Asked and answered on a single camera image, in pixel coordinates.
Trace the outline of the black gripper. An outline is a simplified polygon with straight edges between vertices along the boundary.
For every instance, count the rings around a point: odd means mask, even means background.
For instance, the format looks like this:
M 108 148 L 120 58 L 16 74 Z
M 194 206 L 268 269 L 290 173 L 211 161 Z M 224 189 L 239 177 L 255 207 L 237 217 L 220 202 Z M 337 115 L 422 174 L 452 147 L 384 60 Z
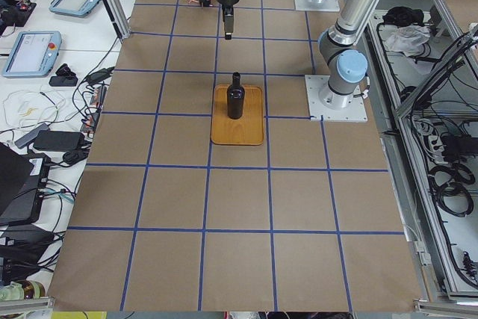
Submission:
M 223 6 L 224 38 L 230 40 L 234 32 L 235 15 L 233 6 L 239 0 L 217 0 Z

